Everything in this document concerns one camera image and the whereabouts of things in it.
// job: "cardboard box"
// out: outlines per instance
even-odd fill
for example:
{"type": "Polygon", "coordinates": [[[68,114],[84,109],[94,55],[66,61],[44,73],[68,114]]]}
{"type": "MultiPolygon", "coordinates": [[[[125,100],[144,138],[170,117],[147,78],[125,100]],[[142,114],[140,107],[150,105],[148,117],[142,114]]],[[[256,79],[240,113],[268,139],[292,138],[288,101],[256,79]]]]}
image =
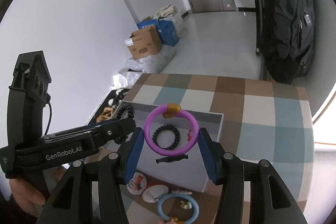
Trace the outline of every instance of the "cardboard box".
{"type": "Polygon", "coordinates": [[[148,26],[132,32],[131,37],[125,40],[125,43],[134,59],[157,54],[162,48],[155,26],[148,26]]]}
{"type": "Polygon", "coordinates": [[[145,21],[149,21],[149,20],[151,20],[151,17],[146,17],[143,21],[141,21],[141,22],[145,22],[145,21]]]}

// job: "blue ring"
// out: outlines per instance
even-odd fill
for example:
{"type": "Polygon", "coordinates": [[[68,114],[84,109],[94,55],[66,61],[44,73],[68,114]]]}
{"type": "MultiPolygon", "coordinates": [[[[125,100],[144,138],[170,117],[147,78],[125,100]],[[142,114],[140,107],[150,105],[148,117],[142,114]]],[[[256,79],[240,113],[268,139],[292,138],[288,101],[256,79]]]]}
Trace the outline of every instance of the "blue ring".
{"type": "Polygon", "coordinates": [[[190,219],[185,221],[184,224],[191,224],[198,218],[198,215],[200,213],[200,208],[198,207],[196,200],[194,200],[191,196],[185,195],[185,194],[166,194],[166,195],[163,195],[157,203],[157,212],[164,220],[169,221],[171,219],[168,215],[166,215],[162,211],[162,204],[164,203],[164,201],[166,201],[169,198],[183,198],[189,201],[191,205],[193,206],[194,214],[190,219]]]}

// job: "human hand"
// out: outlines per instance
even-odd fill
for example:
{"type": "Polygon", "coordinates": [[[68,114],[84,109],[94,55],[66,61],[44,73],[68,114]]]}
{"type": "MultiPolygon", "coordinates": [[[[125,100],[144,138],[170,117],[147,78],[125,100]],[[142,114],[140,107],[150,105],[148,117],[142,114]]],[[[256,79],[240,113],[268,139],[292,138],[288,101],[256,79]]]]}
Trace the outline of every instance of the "human hand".
{"type": "MultiPolygon", "coordinates": [[[[65,172],[66,169],[61,166],[53,175],[57,181],[60,181],[65,172]]],[[[34,204],[43,206],[45,204],[44,196],[23,178],[10,179],[9,187],[17,205],[26,213],[38,217],[34,204]]]]}

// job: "black bag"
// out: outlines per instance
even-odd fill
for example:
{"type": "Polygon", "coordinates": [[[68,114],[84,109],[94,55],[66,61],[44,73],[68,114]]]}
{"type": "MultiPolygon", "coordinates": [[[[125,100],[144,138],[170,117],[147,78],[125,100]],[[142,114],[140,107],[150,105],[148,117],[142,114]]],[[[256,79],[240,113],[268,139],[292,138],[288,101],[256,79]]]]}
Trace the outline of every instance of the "black bag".
{"type": "Polygon", "coordinates": [[[291,84],[314,56],[313,0],[265,0],[262,53],[272,78],[291,84]]]}

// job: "orange clip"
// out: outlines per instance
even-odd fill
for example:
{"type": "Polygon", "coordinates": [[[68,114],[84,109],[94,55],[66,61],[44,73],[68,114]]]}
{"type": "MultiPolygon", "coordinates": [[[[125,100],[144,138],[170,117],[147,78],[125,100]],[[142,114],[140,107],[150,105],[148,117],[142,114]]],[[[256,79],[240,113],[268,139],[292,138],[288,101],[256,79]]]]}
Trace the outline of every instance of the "orange clip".
{"type": "Polygon", "coordinates": [[[180,105],[169,103],[167,105],[167,112],[163,113],[162,116],[164,118],[173,118],[175,116],[175,113],[179,113],[180,111],[180,105]]]}

